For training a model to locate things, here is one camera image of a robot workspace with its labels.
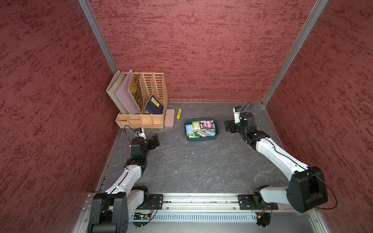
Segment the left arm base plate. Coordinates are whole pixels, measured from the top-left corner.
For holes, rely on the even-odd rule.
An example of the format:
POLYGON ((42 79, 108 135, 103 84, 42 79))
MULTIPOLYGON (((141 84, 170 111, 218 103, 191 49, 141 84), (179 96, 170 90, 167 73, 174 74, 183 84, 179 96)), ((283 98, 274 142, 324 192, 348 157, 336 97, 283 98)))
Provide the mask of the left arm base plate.
POLYGON ((139 210, 161 210, 163 207, 163 194, 149 194, 145 197, 144 202, 138 207, 139 210))

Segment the green tissue pack bottom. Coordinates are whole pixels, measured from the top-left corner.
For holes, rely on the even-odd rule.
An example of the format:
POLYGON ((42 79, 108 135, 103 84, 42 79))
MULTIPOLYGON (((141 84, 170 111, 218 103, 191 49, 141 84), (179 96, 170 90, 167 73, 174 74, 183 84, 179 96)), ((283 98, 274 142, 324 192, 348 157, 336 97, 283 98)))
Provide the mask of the green tissue pack bottom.
POLYGON ((195 134, 195 133, 191 133, 191 134, 188 134, 188 137, 189 138, 200 138, 200 135, 199 134, 195 134))

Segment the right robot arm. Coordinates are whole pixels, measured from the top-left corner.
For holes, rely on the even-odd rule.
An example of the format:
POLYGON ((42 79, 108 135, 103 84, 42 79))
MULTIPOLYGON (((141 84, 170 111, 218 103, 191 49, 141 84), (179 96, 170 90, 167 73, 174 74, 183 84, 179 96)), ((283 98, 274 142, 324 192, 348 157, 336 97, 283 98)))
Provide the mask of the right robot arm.
POLYGON ((286 187, 262 186, 256 189, 250 202, 257 209, 269 204, 290 205, 299 213, 328 202, 327 185, 320 168, 310 167, 280 148, 268 134, 257 129, 254 115, 233 108, 234 119, 225 121, 225 130, 239 133, 244 142, 269 159, 289 181, 286 187))

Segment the pink Kuromi tissue pack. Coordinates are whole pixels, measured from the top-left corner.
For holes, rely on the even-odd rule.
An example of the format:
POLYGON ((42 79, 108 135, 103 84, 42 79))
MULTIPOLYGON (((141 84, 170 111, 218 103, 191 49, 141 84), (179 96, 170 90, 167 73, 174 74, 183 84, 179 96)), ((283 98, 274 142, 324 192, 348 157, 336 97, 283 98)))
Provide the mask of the pink Kuromi tissue pack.
POLYGON ((214 120, 207 120, 207 128, 208 129, 215 129, 216 128, 214 120))

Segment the green tissue pack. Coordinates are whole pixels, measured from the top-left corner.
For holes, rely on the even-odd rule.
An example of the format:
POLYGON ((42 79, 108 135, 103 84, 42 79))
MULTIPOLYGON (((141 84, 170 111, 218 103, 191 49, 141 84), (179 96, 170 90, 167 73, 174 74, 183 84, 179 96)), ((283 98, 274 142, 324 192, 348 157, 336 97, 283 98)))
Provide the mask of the green tissue pack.
POLYGON ((195 134, 195 133, 191 133, 191 134, 188 134, 188 137, 189 138, 200 138, 200 135, 199 134, 195 134))
POLYGON ((194 132, 200 131, 201 130, 200 121, 193 121, 192 128, 194 132))

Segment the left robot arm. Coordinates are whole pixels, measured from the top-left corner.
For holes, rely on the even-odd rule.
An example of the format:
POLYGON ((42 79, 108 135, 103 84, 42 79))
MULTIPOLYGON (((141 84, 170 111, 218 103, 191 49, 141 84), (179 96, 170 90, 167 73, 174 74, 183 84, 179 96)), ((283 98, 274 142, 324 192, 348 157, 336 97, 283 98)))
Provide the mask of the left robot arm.
POLYGON ((107 191, 93 197, 88 233, 126 233, 131 217, 148 222, 154 218, 162 208, 162 201, 151 197, 146 186, 135 184, 145 172, 149 151, 159 145, 157 135, 151 139, 141 136, 132 139, 131 157, 122 175, 107 191))

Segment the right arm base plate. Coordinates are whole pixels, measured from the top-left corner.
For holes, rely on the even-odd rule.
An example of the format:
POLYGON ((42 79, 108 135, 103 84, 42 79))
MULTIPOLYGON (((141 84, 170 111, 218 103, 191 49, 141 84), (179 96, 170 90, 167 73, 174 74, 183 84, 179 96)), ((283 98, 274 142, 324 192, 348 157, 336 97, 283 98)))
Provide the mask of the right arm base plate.
POLYGON ((278 210, 276 203, 266 203, 258 194, 240 194, 237 197, 240 210, 278 210))

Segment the blue tissue pack bottom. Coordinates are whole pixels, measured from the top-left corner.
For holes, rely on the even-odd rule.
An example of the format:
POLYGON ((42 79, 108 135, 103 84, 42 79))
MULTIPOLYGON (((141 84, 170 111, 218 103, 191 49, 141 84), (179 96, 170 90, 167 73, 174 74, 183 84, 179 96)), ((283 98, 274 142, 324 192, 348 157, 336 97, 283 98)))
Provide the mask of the blue tissue pack bottom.
POLYGON ((211 130, 205 130, 205 133, 210 137, 213 137, 213 136, 216 136, 216 132, 215 131, 211 131, 211 130))

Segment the blue tissue pack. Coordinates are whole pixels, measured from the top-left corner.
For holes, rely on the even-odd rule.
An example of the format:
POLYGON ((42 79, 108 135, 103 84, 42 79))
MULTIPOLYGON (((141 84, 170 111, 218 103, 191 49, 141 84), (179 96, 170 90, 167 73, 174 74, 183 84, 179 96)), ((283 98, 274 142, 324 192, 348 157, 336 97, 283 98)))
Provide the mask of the blue tissue pack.
POLYGON ((185 125, 186 135, 189 136, 190 134, 194 134, 194 129, 192 124, 185 125))
POLYGON ((211 131, 211 130, 205 130, 205 133, 210 137, 213 137, 213 136, 216 136, 216 132, 215 131, 211 131))

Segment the pink Kuromi pack bottom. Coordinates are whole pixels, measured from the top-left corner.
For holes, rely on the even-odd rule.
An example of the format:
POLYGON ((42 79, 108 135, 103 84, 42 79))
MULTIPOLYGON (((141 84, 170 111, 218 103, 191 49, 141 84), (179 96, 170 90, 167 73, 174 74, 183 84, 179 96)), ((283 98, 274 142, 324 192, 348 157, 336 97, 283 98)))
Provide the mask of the pink Kuromi pack bottom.
POLYGON ((198 131, 197 134, 199 134, 200 137, 208 137, 208 134, 202 131, 198 131))

